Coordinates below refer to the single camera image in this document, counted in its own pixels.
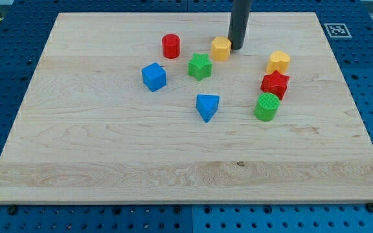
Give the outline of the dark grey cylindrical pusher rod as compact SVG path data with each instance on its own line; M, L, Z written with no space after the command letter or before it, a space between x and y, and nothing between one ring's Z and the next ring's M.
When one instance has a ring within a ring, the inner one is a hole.
M234 0L232 2L228 33L232 50L239 50L243 47L252 2L252 0Z

